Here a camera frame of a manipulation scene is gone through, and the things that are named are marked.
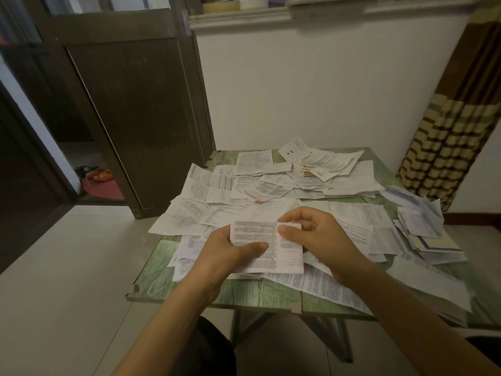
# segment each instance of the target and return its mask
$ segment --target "table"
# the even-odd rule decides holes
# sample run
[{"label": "table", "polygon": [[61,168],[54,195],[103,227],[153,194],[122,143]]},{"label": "table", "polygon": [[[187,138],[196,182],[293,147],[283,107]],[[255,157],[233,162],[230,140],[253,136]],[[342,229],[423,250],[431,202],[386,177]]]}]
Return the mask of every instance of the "table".
[{"label": "table", "polygon": [[[383,186],[401,185],[394,174],[383,164],[376,154],[367,147],[361,148],[333,148],[328,149],[339,153],[351,153],[363,150],[361,161],[372,160],[374,163],[374,177]],[[214,151],[207,162],[208,170],[212,171],[219,164],[235,164],[240,151]],[[284,162],[284,158],[273,151],[273,161]],[[336,202],[365,202],[381,204],[386,212],[394,220],[397,219],[397,205],[377,196],[349,197],[320,199]],[[162,303],[170,294],[176,283],[172,282],[174,268],[167,268],[172,255],[174,254],[180,236],[163,236],[157,247],[151,254],[143,270],[137,277],[133,285],[133,291],[126,295],[128,301]],[[387,262],[379,263],[383,269],[388,269],[393,263],[392,255],[385,255]],[[468,313],[467,323],[469,328],[501,329],[501,295],[492,285],[479,275],[469,262],[438,265],[438,269],[447,272],[454,277],[463,280],[467,286],[475,293],[472,300],[472,313]],[[232,325],[232,342],[236,346],[250,335],[255,329],[261,326],[274,313],[291,313],[300,310],[301,319],[312,329],[324,344],[341,360],[352,361],[351,348],[349,345],[348,333],[345,319],[376,320],[373,316],[366,315],[350,307],[342,306],[325,299],[321,299],[310,294],[293,290],[284,285],[280,285],[270,280],[226,280],[223,282],[221,292],[211,307],[228,308],[235,310],[234,322]],[[241,310],[258,310],[263,312],[255,322],[253,322],[243,332],[239,331]],[[325,326],[325,318],[335,318],[338,325],[337,335],[334,331]]]}]

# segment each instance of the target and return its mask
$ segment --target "white container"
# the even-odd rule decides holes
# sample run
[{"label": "white container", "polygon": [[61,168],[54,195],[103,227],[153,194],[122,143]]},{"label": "white container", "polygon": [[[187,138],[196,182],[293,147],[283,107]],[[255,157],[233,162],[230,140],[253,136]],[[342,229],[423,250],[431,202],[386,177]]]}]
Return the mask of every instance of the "white container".
[{"label": "white container", "polygon": [[240,10],[267,9],[268,0],[240,0]]}]

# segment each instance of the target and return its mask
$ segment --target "person's left hand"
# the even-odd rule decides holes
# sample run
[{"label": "person's left hand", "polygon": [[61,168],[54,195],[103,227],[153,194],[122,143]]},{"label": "person's left hand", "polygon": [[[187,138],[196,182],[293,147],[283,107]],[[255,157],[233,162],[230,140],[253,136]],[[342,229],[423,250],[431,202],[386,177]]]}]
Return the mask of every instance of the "person's left hand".
[{"label": "person's left hand", "polygon": [[204,285],[209,303],[212,303],[219,295],[222,282],[233,270],[261,256],[267,248],[267,242],[233,246],[229,242],[229,226],[219,228],[209,235],[198,259],[183,281]]}]

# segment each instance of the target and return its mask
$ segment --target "brown curtain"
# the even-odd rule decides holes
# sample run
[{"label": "brown curtain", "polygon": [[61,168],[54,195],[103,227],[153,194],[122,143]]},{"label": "brown curtain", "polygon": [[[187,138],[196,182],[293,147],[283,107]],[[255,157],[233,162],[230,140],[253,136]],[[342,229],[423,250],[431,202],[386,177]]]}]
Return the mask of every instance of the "brown curtain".
[{"label": "brown curtain", "polygon": [[500,118],[501,1],[491,0],[468,22],[397,177],[447,211]]}]

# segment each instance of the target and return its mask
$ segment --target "wall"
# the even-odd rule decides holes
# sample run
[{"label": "wall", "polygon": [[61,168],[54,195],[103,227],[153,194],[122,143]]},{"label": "wall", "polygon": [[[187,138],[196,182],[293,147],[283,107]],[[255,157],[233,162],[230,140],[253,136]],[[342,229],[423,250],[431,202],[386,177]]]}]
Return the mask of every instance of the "wall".
[{"label": "wall", "polygon": [[398,169],[463,9],[197,33],[217,149],[370,146]]},{"label": "wall", "polygon": [[501,213],[501,122],[461,183],[450,213]]},{"label": "wall", "polygon": [[80,180],[71,167],[68,160],[66,160],[65,155],[59,149],[51,133],[45,126],[44,122],[41,120],[37,111],[33,107],[33,104],[29,101],[28,97],[22,90],[21,86],[17,82],[16,78],[10,71],[9,67],[0,55],[0,81],[3,86],[7,89],[10,96],[16,102],[25,118],[28,120],[29,124],[32,126],[33,130],[36,132],[40,138],[42,144],[45,145],[47,151],[53,157],[56,164],[61,169],[63,175],[68,179],[73,189],[80,194],[82,185]]}]

